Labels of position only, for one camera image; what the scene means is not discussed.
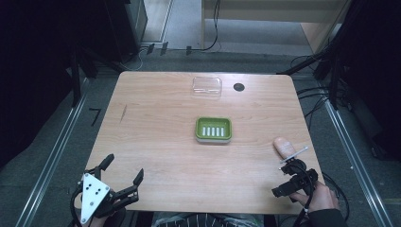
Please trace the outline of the beige wooden desk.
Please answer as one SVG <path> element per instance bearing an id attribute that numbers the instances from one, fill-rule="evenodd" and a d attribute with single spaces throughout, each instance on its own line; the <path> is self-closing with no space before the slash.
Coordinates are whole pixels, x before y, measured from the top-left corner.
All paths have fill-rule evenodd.
<path id="1" fill-rule="evenodd" d="M 220 0 L 219 17 L 227 20 L 300 23 L 313 53 L 326 46 L 352 0 Z"/>

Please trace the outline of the beige rounded object with stick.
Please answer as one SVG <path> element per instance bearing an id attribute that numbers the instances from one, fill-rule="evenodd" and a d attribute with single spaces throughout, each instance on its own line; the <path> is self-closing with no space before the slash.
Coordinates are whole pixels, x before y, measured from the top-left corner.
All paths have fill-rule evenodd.
<path id="1" fill-rule="evenodd" d="M 276 137 L 273 140 L 273 146 L 282 159 L 287 159 L 296 153 L 294 146 L 284 137 Z"/>

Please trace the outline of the black cabinet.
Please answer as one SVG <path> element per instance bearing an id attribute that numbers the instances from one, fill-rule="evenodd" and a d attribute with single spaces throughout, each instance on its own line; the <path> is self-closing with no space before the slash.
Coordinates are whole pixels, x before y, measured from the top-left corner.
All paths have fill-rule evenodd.
<path id="1" fill-rule="evenodd" d="M 116 44 L 117 61 L 137 55 L 148 23 L 144 0 L 105 0 Z"/>

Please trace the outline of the green soap dish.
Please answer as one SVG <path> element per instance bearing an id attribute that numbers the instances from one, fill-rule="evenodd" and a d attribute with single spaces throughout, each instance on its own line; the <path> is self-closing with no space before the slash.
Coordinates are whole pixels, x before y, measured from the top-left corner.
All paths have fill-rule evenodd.
<path id="1" fill-rule="evenodd" d="M 200 143 L 228 144 L 232 135 L 232 122 L 229 118 L 204 116 L 196 121 L 195 136 Z"/>

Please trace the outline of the clear plastic lid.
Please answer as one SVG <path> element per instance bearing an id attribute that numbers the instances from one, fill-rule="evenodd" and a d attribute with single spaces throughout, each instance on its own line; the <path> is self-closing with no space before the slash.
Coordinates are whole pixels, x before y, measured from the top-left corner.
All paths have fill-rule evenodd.
<path id="1" fill-rule="evenodd" d="M 220 78 L 195 77 L 192 82 L 194 96 L 221 96 L 222 80 Z"/>

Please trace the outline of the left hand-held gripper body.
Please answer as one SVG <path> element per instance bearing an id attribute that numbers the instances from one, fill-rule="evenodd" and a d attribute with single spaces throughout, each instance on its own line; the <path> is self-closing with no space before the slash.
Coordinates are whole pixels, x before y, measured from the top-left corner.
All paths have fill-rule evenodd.
<path id="1" fill-rule="evenodd" d="M 78 182 L 76 196 L 81 195 L 79 215 L 75 215 L 75 223 L 82 225 L 92 218 L 104 218 L 115 214 L 126 206 L 138 202 L 136 200 L 117 200 L 113 197 L 113 191 L 107 184 L 97 179 L 94 169 L 86 171 Z"/>

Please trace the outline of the black metal stand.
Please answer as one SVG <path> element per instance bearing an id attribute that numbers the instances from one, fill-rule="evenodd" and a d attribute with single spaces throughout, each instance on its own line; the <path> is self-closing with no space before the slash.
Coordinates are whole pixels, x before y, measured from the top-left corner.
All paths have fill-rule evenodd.
<path id="1" fill-rule="evenodd" d="M 70 48 L 70 68 L 72 78 L 73 107 L 77 107 L 79 101 L 83 97 L 79 71 L 82 70 L 86 78 L 94 79 L 97 75 L 97 69 L 94 61 L 101 62 L 118 74 L 124 71 L 122 66 L 107 60 L 90 48 L 76 44 L 72 45 Z"/>
<path id="2" fill-rule="evenodd" d="M 293 75 L 313 63 L 318 64 L 313 71 L 313 77 L 315 79 L 324 80 L 327 77 L 330 77 L 330 80 L 328 81 L 328 99 L 333 108 L 337 110 L 337 94 L 339 91 L 342 69 L 337 54 L 328 47 L 317 54 L 307 56 L 304 61 L 301 61 L 294 66 L 290 66 L 289 69 L 278 72 L 278 75 Z"/>

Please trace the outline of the person's striped clothing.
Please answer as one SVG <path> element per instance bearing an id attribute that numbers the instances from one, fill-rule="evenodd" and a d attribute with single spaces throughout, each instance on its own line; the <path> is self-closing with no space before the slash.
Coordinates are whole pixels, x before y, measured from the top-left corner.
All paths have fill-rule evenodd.
<path id="1" fill-rule="evenodd" d="M 261 215 L 157 212 L 151 227 L 264 227 Z"/>

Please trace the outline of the person's right hand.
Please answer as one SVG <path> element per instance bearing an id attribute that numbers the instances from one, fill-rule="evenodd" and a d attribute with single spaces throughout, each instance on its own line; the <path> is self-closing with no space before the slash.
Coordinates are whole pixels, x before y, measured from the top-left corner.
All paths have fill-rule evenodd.
<path id="1" fill-rule="evenodd" d="M 289 197 L 299 202 L 309 213 L 320 210 L 340 209 L 336 193 L 319 181 L 315 182 L 314 192 L 309 196 L 295 192 L 290 194 Z"/>

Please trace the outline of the aluminium floor rail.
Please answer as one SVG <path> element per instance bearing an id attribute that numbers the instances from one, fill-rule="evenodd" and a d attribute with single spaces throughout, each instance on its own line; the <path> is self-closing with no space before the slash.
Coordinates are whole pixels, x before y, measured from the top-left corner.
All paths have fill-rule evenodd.
<path id="1" fill-rule="evenodd" d="M 61 132 L 53 146 L 45 164 L 39 175 L 37 182 L 34 184 L 29 197 L 27 198 L 24 209 L 18 218 L 15 227 L 30 227 L 37 210 L 42 203 L 44 194 L 53 178 L 54 172 L 60 162 L 64 149 L 71 136 L 71 133 L 78 121 L 81 110 L 86 101 L 88 89 L 91 86 L 90 79 L 84 79 L 81 84 L 81 97 L 78 103 L 71 109 L 65 123 L 61 128 Z"/>
<path id="2" fill-rule="evenodd" d="M 359 157 L 358 150 L 346 129 L 340 113 L 334 109 L 330 103 L 325 104 L 329 117 L 336 129 L 344 151 L 348 157 L 353 171 L 356 174 L 357 181 L 361 187 L 366 201 L 368 202 L 378 227 L 394 227 L 392 219 L 387 208 L 379 195 L 375 184 L 370 177 L 367 168 Z"/>

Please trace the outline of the person's left hand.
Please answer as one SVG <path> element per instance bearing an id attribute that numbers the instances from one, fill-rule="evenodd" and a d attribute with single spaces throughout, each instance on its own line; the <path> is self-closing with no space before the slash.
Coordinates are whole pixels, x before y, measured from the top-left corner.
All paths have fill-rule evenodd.
<path id="1" fill-rule="evenodd" d="M 115 223 L 114 216 L 104 218 L 92 218 L 88 222 L 81 225 L 81 227 L 113 227 Z"/>

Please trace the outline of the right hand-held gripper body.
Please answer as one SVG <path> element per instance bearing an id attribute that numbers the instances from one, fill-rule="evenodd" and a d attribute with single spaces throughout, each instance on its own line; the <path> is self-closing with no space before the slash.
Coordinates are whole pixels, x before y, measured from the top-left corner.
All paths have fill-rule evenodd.
<path id="1" fill-rule="evenodd" d="M 299 190 L 303 190 L 308 196 L 313 193 L 314 183 L 318 181 L 319 175 L 313 168 L 306 169 L 306 164 L 297 158 L 299 154 L 306 150 L 307 147 L 304 147 L 287 159 L 281 161 L 283 166 L 280 170 L 284 174 L 288 174 L 290 179 L 286 183 L 282 183 L 271 190 L 276 198 L 289 196 Z"/>

